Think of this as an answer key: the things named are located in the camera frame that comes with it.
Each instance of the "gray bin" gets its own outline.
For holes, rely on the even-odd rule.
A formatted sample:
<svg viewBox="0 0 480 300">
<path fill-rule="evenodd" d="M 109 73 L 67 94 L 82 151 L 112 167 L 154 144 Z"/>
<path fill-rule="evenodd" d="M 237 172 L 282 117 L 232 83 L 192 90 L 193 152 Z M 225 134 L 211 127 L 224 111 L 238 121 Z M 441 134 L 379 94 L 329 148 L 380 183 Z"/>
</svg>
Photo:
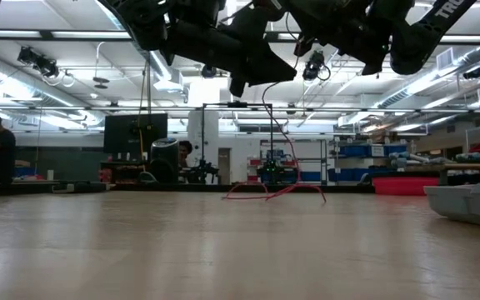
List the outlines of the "gray bin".
<svg viewBox="0 0 480 300">
<path fill-rule="evenodd" d="M 458 187 L 425 187 L 429 207 L 441 216 L 480 224 L 480 184 Z"/>
</svg>

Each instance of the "wooden floor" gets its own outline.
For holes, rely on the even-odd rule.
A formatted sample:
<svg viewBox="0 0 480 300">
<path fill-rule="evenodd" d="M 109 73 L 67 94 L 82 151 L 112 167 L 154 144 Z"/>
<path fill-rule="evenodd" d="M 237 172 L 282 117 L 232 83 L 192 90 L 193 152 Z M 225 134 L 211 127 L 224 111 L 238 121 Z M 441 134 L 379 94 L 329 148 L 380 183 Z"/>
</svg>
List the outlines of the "wooden floor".
<svg viewBox="0 0 480 300">
<path fill-rule="evenodd" d="M 421 197 L 0 197 L 0 300 L 480 299 L 480 227 Z"/>
</svg>

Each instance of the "ceiling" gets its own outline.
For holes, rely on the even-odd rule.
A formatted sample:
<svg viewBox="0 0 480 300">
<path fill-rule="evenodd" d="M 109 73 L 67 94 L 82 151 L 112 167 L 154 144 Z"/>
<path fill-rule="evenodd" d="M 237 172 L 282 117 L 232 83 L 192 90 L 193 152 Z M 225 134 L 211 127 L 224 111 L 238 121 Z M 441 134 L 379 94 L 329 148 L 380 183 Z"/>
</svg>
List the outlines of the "ceiling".
<svg viewBox="0 0 480 300">
<path fill-rule="evenodd" d="M 407 20 L 416 22 L 429 8 L 428 2 L 417 1 L 418 6 L 409 13 Z M 241 8 L 246 4 L 242 1 L 227 0 L 227 9 L 220 12 L 220 18 Z M 299 32 L 300 28 L 290 17 L 289 29 Z M 2 0 L 0 6 L 0 28 L 4 29 L 64 29 L 64 30 L 116 30 L 116 26 L 98 6 L 94 0 Z M 268 31 L 286 31 L 284 19 L 279 22 L 268 24 Z M 480 8 L 471 9 L 452 28 L 450 33 L 480 34 Z M 55 88 L 82 100 L 92 106 L 106 106 L 110 102 L 118 102 L 120 106 L 138 106 L 143 89 L 142 71 L 144 68 L 143 57 L 137 52 L 130 42 L 106 42 L 99 50 L 99 59 L 96 67 L 97 42 L 24 42 L 24 41 L 0 41 L 0 60 L 19 68 L 25 73 L 41 78 L 30 67 L 24 67 L 17 61 L 21 47 L 32 47 L 35 51 L 48 58 L 57 60 L 57 65 L 71 73 L 76 81 L 71 87 L 58 84 Z M 296 62 L 293 56 L 294 44 L 273 43 L 272 50 L 287 63 L 293 65 Z M 326 58 L 335 52 L 331 46 L 321 47 Z M 436 65 L 435 55 L 445 51 L 448 47 L 439 47 L 432 58 L 427 61 L 425 68 L 434 68 Z M 376 76 L 360 77 L 363 64 L 358 60 L 344 56 L 336 56 L 331 61 L 331 78 L 319 84 L 308 86 L 302 79 L 301 73 L 310 53 L 299 59 L 298 75 L 292 82 L 283 82 L 270 89 L 266 99 L 276 106 L 286 107 L 289 103 L 295 103 L 302 108 L 362 108 L 371 106 L 364 100 L 364 95 L 379 97 L 395 88 L 408 84 L 413 77 L 397 75 L 389 67 L 389 60 L 385 62 L 385 68 Z M 198 70 L 201 64 L 192 60 L 176 57 L 173 68 L 180 70 L 184 76 L 185 84 L 201 80 Z M 108 78 L 111 82 L 108 89 L 102 90 L 94 87 L 94 76 Z M 220 101 L 231 100 L 228 92 L 228 80 L 217 80 L 221 86 Z M 455 93 L 458 88 L 467 88 L 476 84 L 475 81 L 458 81 L 454 76 L 446 77 L 432 85 L 430 88 L 420 91 L 417 95 L 422 96 L 419 105 L 413 100 L 400 102 L 397 108 L 420 108 L 424 103 L 446 97 Z M 260 103 L 263 90 L 266 85 L 247 87 L 242 96 L 243 101 Z M 152 88 L 153 106 L 186 106 L 183 95 L 179 93 L 159 92 Z M 312 119 L 333 119 L 340 117 L 340 112 L 317 113 Z M 186 117 L 185 112 L 172 112 L 173 118 Z M 239 114 L 240 118 L 264 118 L 262 113 L 245 112 Z"/>
</svg>

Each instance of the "door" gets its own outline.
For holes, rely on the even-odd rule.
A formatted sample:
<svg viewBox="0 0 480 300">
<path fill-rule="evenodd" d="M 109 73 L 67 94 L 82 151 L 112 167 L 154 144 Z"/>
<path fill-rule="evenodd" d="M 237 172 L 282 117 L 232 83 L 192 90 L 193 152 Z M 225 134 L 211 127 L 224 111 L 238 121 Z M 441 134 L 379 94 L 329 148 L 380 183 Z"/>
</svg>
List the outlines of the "door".
<svg viewBox="0 0 480 300">
<path fill-rule="evenodd" d="M 231 148 L 219 148 L 217 152 L 218 174 L 222 179 L 221 184 L 231 184 Z"/>
</svg>

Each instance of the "red wire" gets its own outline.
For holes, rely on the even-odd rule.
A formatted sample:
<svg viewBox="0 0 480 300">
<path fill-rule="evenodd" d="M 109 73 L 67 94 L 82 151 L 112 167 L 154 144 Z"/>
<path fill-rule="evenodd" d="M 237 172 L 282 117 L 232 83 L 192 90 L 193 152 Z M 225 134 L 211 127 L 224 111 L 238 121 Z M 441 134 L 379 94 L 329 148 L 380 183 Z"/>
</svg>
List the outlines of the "red wire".
<svg viewBox="0 0 480 300">
<path fill-rule="evenodd" d="M 269 87 L 266 87 L 266 89 L 264 90 L 264 92 L 262 93 L 262 103 L 263 104 L 266 104 L 266 101 L 265 101 L 265 97 L 266 97 L 266 92 L 272 88 L 272 87 L 275 87 L 276 85 L 278 85 L 279 82 L 275 82 L 274 84 L 270 85 Z M 271 114 L 271 112 L 269 111 L 268 107 L 267 106 L 264 106 L 264 109 L 266 109 L 266 112 L 267 114 L 270 116 L 270 118 L 278 125 L 279 127 L 279 131 L 281 132 L 281 134 L 284 136 L 284 138 L 287 140 L 288 143 L 290 143 L 290 148 L 292 149 L 292 157 L 293 157 L 293 160 L 294 160 L 294 163 L 296 165 L 296 168 L 297 168 L 297 181 L 296 183 L 294 183 L 293 185 L 289 186 L 289 187 L 285 187 L 284 189 L 282 189 L 281 191 L 279 192 L 275 192 L 273 195 L 268 195 L 268 188 L 266 187 L 266 185 L 264 183 L 261 183 L 261 182 L 240 182 L 239 184 L 237 184 L 236 186 L 234 186 L 230 191 L 229 193 L 223 197 L 222 199 L 227 199 L 227 200 L 260 200 L 260 199 L 264 199 L 265 201 L 269 201 L 270 199 L 273 199 L 273 198 L 277 198 L 277 197 L 280 197 L 286 193 L 290 193 L 291 191 L 295 190 L 296 188 L 312 188 L 312 189 L 315 189 L 317 190 L 320 194 L 322 194 L 322 198 L 323 198 L 323 202 L 324 203 L 327 203 L 327 199 L 325 198 L 325 195 L 323 194 L 323 191 L 320 187 L 317 187 L 317 186 L 314 186 L 312 184 L 305 184 L 305 183 L 300 183 L 301 181 L 301 168 L 299 167 L 299 161 L 298 161 L 298 158 L 296 156 L 296 150 L 295 148 L 293 147 L 293 143 L 292 141 L 290 140 L 290 138 L 288 138 L 288 135 L 283 131 L 283 128 L 281 127 L 281 124 L 279 124 L 279 122 L 277 121 L 277 119 Z M 264 187 L 264 190 L 266 191 L 266 196 L 259 196 L 259 197 L 230 197 L 230 194 L 237 188 L 241 187 L 241 186 L 244 186 L 244 185 L 249 185 L 249 184 L 259 184 L 262 185 Z"/>
</svg>

